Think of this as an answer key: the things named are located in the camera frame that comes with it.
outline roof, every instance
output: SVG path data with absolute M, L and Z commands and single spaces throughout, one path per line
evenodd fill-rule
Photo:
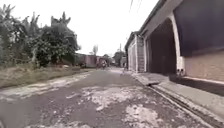
M 147 26 L 147 24 L 152 20 L 152 18 L 156 15 L 157 11 L 159 11 L 161 9 L 161 7 L 166 3 L 167 0 L 159 0 L 157 2 L 157 4 L 155 5 L 155 7 L 153 8 L 153 10 L 151 11 L 151 13 L 149 14 L 149 16 L 147 17 L 147 19 L 145 20 L 145 22 L 143 23 L 143 25 L 141 26 L 141 28 L 139 29 L 139 34 L 144 34 L 144 29 Z
M 143 23 L 143 25 L 141 26 L 139 31 L 135 31 L 135 32 L 131 32 L 127 43 L 125 44 L 125 50 L 128 49 L 128 46 L 131 44 L 131 41 L 134 38 L 134 35 L 142 35 L 144 34 L 144 29 L 147 26 L 147 24 L 151 21 L 151 19 L 156 15 L 157 11 L 159 11 L 159 9 L 165 4 L 166 0 L 159 0 L 157 2 L 157 4 L 155 5 L 155 7 L 153 8 L 153 10 L 151 11 L 151 13 L 149 14 L 149 16 L 147 17 L 147 19 L 145 20 L 145 22 Z

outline power line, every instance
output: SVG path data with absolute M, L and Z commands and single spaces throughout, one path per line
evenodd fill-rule
M 134 0 L 131 0 L 131 5 L 130 5 L 129 13 L 130 13 L 130 11 L 131 11 L 131 7 L 132 7 L 132 4 L 133 4 L 133 1 L 134 1 Z
M 138 10 L 141 7 L 141 4 L 142 4 L 142 0 L 140 0 L 139 6 L 138 6 Z

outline cracked asphalt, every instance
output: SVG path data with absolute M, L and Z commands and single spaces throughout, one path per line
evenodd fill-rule
M 116 68 L 1 90 L 0 120 L 6 128 L 208 127 Z

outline sidewalk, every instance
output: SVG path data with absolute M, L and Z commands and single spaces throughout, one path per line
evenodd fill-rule
M 143 85 L 151 85 L 213 120 L 224 123 L 224 97 L 169 81 L 168 77 L 150 73 L 131 73 Z

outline vegetation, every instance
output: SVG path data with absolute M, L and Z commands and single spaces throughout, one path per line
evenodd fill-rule
M 90 54 L 96 56 L 97 52 L 98 52 L 98 45 L 94 45 L 93 50 L 92 50 L 92 52 L 90 52 Z
M 67 27 L 71 18 L 65 12 L 59 19 L 51 17 L 50 26 L 39 27 L 39 15 L 20 20 L 11 15 L 14 8 L 0 7 L 0 88 L 87 71 L 60 66 L 74 65 L 75 52 L 81 48 Z
M 51 26 L 39 27 L 39 15 L 19 20 L 11 15 L 14 7 L 0 8 L 0 61 L 2 63 L 33 63 L 36 67 L 59 64 L 66 59 L 74 63 L 80 49 L 77 35 L 67 25 L 71 18 L 65 12 L 60 19 L 51 17 Z
M 27 65 L 17 65 L 15 67 L 6 68 L 0 71 L 0 89 L 42 82 L 58 77 L 87 72 L 90 70 L 91 69 L 80 70 L 80 67 L 48 67 L 32 70 L 27 67 Z

